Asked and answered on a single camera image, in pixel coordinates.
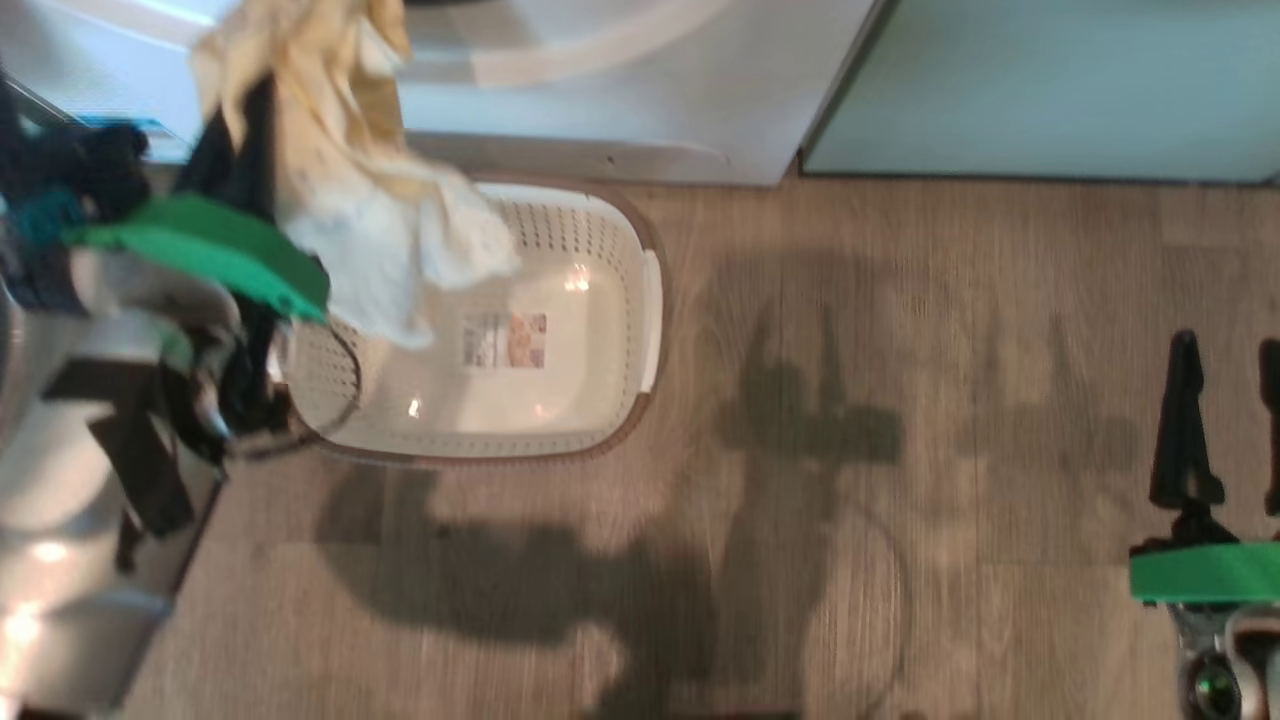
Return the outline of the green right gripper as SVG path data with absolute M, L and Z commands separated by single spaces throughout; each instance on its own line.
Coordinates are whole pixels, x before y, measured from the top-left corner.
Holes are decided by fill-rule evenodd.
M 1270 482 L 1265 511 L 1279 516 L 1280 404 L 1279 341 L 1260 343 L 1260 396 L 1268 414 Z M 1213 473 L 1201 393 L 1204 369 L 1194 331 L 1179 331 L 1170 342 L 1160 406 L 1149 501 L 1179 510 L 1190 501 L 1225 503 L 1225 488 Z M 1279 601 L 1277 538 L 1243 541 L 1210 510 L 1185 510 L 1169 536 L 1130 548 L 1130 596 L 1151 605 L 1251 605 Z

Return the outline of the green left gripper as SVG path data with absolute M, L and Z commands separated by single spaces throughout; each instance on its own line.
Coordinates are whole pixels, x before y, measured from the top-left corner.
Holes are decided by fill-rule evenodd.
M 273 224 L 274 102 L 274 78 L 261 78 L 244 97 L 238 196 L 234 143 L 221 110 L 215 110 L 180 169 L 180 193 L 148 200 L 118 222 L 77 227 L 65 233 L 65 242 L 133 252 L 283 316 L 324 323 L 328 274 Z M 232 208 L 237 205 L 247 213 Z

